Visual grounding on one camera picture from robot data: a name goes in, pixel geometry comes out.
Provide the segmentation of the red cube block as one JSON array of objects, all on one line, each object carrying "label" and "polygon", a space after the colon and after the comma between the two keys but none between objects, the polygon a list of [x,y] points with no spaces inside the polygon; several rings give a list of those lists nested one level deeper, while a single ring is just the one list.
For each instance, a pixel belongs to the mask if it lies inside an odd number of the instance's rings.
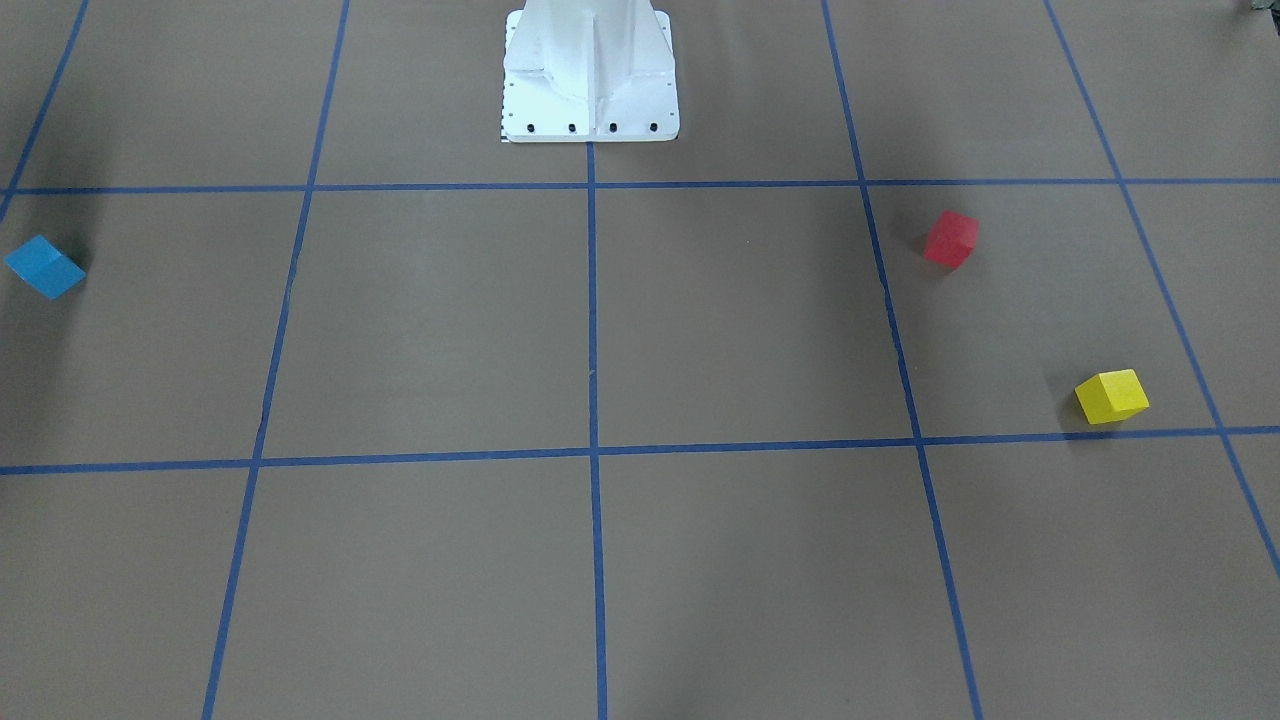
[{"label": "red cube block", "polygon": [[948,269],[960,268],[975,250],[979,232],[978,219],[943,210],[925,237],[923,258]]}]

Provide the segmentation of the blue cube block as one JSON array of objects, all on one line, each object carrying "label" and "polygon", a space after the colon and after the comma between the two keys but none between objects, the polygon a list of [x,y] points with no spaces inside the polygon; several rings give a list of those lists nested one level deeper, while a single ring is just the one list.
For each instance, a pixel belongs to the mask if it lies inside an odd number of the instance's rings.
[{"label": "blue cube block", "polygon": [[83,268],[42,234],[33,236],[10,251],[4,261],[23,282],[49,300],[60,299],[87,277]]}]

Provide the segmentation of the yellow cube block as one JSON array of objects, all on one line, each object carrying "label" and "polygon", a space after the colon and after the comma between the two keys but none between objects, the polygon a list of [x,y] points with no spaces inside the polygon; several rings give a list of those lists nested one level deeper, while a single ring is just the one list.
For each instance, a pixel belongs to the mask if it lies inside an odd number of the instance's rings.
[{"label": "yellow cube block", "polygon": [[1074,388],[1084,419],[1091,425],[1124,421],[1151,407],[1135,369],[1101,372]]}]

